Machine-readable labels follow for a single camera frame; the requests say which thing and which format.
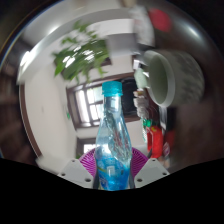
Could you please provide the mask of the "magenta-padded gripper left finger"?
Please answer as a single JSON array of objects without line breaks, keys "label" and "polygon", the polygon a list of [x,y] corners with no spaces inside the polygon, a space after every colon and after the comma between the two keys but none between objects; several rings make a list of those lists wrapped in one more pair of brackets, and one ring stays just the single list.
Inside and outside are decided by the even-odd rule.
[{"label": "magenta-padded gripper left finger", "polygon": [[97,189],[98,175],[94,152],[92,149],[79,159],[71,159],[58,176],[83,188]]}]

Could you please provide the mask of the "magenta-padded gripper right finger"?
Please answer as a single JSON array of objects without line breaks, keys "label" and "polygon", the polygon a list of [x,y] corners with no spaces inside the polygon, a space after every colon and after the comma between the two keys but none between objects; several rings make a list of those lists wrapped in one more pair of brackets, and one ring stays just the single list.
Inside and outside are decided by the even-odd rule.
[{"label": "magenta-padded gripper right finger", "polygon": [[133,148],[130,166],[129,187],[140,188],[169,175],[169,172],[156,159],[147,158]]}]

